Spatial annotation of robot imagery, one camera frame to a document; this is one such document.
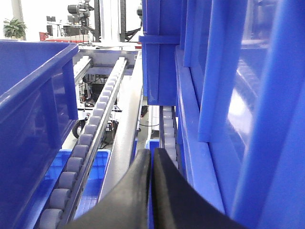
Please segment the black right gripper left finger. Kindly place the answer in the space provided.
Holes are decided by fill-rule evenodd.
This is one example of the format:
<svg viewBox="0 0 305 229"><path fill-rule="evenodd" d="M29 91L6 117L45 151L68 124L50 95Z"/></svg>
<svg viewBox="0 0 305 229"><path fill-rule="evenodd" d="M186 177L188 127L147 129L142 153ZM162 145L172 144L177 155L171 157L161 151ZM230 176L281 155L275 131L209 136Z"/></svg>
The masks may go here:
<svg viewBox="0 0 305 229"><path fill-rule="evenodd" d="M139 150L118 184L65 229L147 229L151 152Z"/></svg>

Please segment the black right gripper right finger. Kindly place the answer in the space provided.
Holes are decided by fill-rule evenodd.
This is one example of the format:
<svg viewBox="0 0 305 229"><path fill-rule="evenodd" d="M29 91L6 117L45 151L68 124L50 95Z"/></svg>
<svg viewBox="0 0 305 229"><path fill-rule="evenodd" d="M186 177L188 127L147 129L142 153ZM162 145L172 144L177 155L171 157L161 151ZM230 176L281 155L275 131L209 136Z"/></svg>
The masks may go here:
<svg viewBox="0 0 305 229"><path fill-rule="evenodd" d="M241 229L183 178L163 148L153 155L152 206L156 229Z"/></svg>

